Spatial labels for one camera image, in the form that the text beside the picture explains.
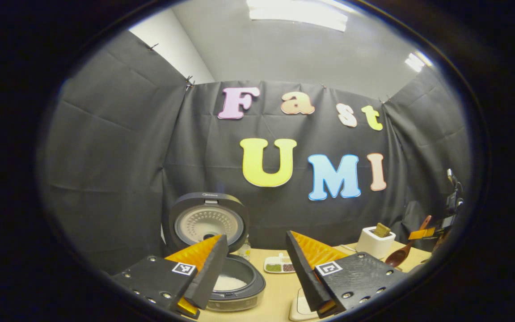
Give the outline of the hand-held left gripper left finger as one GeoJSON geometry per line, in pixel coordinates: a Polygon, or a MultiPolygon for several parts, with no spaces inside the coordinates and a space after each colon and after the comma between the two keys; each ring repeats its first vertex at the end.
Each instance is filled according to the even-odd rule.
{"type": "Polygon", "coordinates": [[[197,319],[207,307],[227,255],[227,237],[218,235],[164,258],[147,255],[111,278],[143,302],[197,319]]]}

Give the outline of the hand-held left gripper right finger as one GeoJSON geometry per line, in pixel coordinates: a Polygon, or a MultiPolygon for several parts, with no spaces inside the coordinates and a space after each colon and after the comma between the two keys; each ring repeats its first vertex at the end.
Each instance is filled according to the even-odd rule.
{"type": "Polygon", "coordinates": [[[366,252],[345,254],[293,231],[285,241],[309,309],[319,318],[358,311],[408,277],[366,252]]]}

